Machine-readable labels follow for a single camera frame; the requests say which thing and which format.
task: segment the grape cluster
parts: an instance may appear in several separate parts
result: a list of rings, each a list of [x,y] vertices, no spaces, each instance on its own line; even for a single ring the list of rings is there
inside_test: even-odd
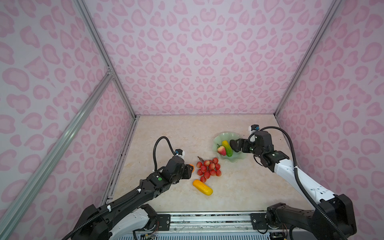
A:
[[[218,163],[218,158],[215,157],[212,160],[202,160],[197,162],[197,168],[200,168],[197,171],[197,175],[201,176],[200,181],[206,182],[211,176],[221,176],[220,164]]]

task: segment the green glass plate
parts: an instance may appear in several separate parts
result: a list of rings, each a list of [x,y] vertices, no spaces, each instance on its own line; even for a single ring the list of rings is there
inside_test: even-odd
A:
[[[222,141],[227,140],[229,143],[230,140],[237,140],[239,138],[242,138],[242,136],[234,132],[221,133],[217,137],[215,137],[214,144],[212,146],[212,151],[214,151],[217,154],[217,158],[221,160],[228,159],[230,162],[236,162],[239,159],[245,159],[247,157],[247,154],[243,152],[233,151],[233,154],[231,157],[228,157],[227,155],[223,156],[217,152],[217,148],[221,146]]]

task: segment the pink patterned wall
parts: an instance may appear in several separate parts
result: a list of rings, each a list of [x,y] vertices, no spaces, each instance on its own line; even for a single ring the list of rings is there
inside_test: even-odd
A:
[[[10,239],[61,239],[84,208],[100,206],[130,123],[110,83]]]
[[[273,113],[331,0],[86,0],[137,114]]]
[[[1,218],[106,69],[71,0],[0,6]]]
[[[383,238],[383,12],[346,1],[278,117],[304,171],[352,199],[355,240]]]

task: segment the green vegetable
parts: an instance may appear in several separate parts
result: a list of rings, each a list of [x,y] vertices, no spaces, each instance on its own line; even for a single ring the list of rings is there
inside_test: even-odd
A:
[[[228,157],[231,157],[233,152],[232,152],[232,148],[231,146],[229,145],[228,141],[227,140],[224,140],[222,141],[221,143],[223,145],[223,147],[225,147],[225,151],[227,152],[227,156]]]

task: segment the yellow fruit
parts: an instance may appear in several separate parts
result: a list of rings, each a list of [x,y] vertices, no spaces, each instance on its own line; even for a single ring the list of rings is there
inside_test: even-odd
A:
[[[222,141],[221,145],[223,145],[223,147],[225,147],[225,151],[227,152],[227,156],[231,157],[233,152],[232,152],[232,148],[229,145],[228,141],[227,140]]]
[[[195,188],[197,188],[200,192],[204,193],[205,195],[209,196],[211,195],[214,191],[212,190],[212,188],[208,187],[207,185],[205,185],[202,181],[200,180],[194,180],[193,181],[193,186],[195,186]]]

